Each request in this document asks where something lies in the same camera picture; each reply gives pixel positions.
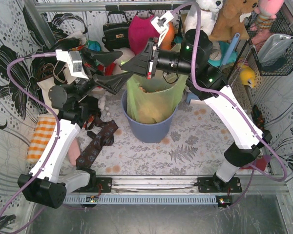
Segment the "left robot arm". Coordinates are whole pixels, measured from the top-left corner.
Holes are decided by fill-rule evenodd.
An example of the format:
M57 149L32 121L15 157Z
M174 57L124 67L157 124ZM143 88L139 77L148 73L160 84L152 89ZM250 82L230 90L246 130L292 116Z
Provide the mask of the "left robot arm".
M19 176L18 185L26 200L58 208L68 193L80 188L93 189L100 186L91 165L101 149L113 143L118 126L112 120L101 120L98 100L89 93L95 87L102 87L111 94L120 91L131 77L131 73L104 76L95 65L99 63L109 66L122 54L121 51L96 52L87 48L80 51L56 50L42 54L43 57L55 57L64 62L75 81L55 85L49 90L52 104L50 111L55 116L56 125L36 165L29 174ZM94 136L93 147L89 153L77 158L77 169L73 173L60 176L63 160L85 124L100 128L99 133Z

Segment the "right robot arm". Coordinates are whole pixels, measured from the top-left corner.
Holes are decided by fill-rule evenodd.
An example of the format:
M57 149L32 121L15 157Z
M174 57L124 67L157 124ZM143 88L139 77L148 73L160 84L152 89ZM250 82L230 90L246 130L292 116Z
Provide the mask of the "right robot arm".
M268 146L272 135L252 122L220 70L208 64L211 49L207 34L191 29L186 33L179 52L160 49L158 40L149 39L142 52L123 64L121 69L147 79L152 78L156 70L189 76L187 87L218 115L234 139L224 152L221 167L207 183L202 184L202 191L233 192L236 172L258 158L260 149Z

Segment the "green trash bag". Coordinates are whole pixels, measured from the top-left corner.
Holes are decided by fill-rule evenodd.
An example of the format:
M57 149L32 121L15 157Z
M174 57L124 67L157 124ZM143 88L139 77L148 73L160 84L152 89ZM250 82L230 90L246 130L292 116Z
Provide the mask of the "green trash bag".
M157 70L152 79L133 75L126 83L127 114L144 124L155 124L166 120L182 99L187 75ZM158 93L143 93L146 89L165 89Z

